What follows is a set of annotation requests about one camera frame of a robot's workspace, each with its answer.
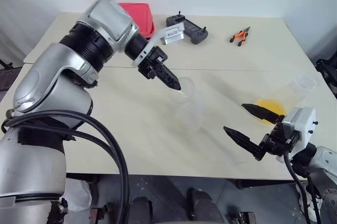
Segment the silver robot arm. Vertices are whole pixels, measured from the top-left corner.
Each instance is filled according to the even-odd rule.
[[[137,59],[146,78],[157,76],[180,89],[163,64],[167,55],[157,46],[146,53],[147,40],[131,16],[114,0],[97,0],[70,33],[41,54],[19,84],[11,116],[62,109],[90,114],[93,103],[84,88],[96,86],[98,72],[115,52]],[[40,125],[76,129],[76,119],[55,117]],[[60,135],[27,128],[9,128],[0,140],[0,223],[63,223],[66,161]]]
[[[327,206],[332,224],[337,224],[337,153],[309,142],[318,121],[312,107],[293,108],[288,115],[278,115],[254,104],[242,105],[252,115],[276,124],[259,145],[248,136],[224,127],[226,133],[260,161],[266,153],[283,162],[285,152],[294,172],[312,180],[313,186]]]

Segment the red box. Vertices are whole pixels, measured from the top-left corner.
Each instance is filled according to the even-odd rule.
[[[140,28],[140,33],[145,38],[151,38],[154,34],[153,17],[150,6],[147,3],[120,3]]]

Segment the game controller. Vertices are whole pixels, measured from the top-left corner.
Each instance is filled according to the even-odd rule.
[[[195,25],[190,20],[186,19],[184,15],[181,15],[180,11],[179,14],[170,16],[166,19],[167,27],[177,23],[184,23],[184,33],[191,38],[192,44],[198,44],[204,41],[209,34],[206,30],[206,27],[200,28],[199,26]]]

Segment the transparent cup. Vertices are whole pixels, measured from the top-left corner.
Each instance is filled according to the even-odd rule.
[[[188,77],[179,79],[181,90],[170,89],[174,103],[174,119],[179,130],[198,131],[203,121],[203,102],[201,94],[195,91],[194,82]]]
[[[308,74],[301,75],[294,78],[288,85],[261,97],[256,104],[279,115],[286,115],[319,84],[317,77]]]

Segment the pliers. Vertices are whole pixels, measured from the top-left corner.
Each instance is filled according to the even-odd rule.
[[[230,43],[234,42],[234,40],[236,38],[242,37],[243,39],[237,44],[238,46],[241,46],[242,44],[244,44],[244,42],[246,41],[246,38],[248,36],[248,31],[249,31],[250,27],[241,30],[239,33],[235,34],[231,39],[230,39]]]

